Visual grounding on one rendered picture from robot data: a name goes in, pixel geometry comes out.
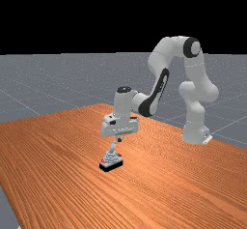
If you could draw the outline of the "grey toggle switch black base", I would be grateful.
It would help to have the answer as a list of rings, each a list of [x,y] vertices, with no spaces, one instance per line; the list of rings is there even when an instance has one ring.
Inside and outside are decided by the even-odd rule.
[[[99,161],[99,168],[104,172],[109,172],[124,164],[121,154],[116,152],[116,142],[113,142],[105,156]]]

